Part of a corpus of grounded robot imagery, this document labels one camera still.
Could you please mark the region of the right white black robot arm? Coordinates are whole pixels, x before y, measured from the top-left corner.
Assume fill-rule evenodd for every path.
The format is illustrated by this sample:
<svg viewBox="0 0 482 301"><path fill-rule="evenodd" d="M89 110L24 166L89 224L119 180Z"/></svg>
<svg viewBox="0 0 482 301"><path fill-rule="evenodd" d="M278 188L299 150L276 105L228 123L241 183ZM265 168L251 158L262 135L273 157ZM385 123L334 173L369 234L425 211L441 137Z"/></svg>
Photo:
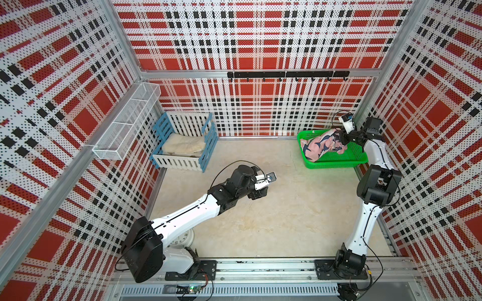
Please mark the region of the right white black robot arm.
<svg viewBox="0 0 482 301"><path fill-rule="evenodd" d="M369 117L358 130L353 115L338 118L343 125L340 136L343 143L354 142L367 155L369 168L361 178L356 195L361 207L355 228L350 238L337 251L333 268L342 277L357 277L363 273L369 250L369 239L382 210L396 203L402 179L400 171L392 165L387 144L379 133L382 121Z"/></svg>

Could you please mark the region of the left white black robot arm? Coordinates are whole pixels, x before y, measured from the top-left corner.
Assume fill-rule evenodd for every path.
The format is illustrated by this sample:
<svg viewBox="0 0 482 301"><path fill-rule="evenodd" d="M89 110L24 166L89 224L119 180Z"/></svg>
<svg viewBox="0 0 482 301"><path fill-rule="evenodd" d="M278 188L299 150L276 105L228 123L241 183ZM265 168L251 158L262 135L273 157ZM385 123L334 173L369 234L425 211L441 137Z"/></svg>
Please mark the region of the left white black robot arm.
<svg viewBox="0 0 482 301"><path fill-rule="evenodd" d="M267 196L268 187L277 179L275 173L264 173L257 166L240 165L231 177L213 185L201 198L178 211L154 220L137 219L121 247L121 259L137 283L159 273L167 281L211 280L214 273L203 266L190 247L174 248L171 244L199 224L234 208L238 200L256 200Z"/></svg>

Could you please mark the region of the pink shark print shorts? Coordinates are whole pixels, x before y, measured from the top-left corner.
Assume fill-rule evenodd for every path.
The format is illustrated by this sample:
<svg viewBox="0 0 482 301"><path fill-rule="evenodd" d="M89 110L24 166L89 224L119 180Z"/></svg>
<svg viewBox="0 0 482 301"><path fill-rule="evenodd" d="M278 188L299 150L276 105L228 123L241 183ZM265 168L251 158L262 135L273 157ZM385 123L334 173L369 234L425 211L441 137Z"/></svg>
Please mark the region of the pink shark print shorts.
<svg viewBox="0 0 482 301"><path fill-rule="evenodd" d="M348 146L340 141L340 129L330 129L322 135L311 139L301 139L300 147L305 158L315 163L327 153L343 154Z"/></svg>

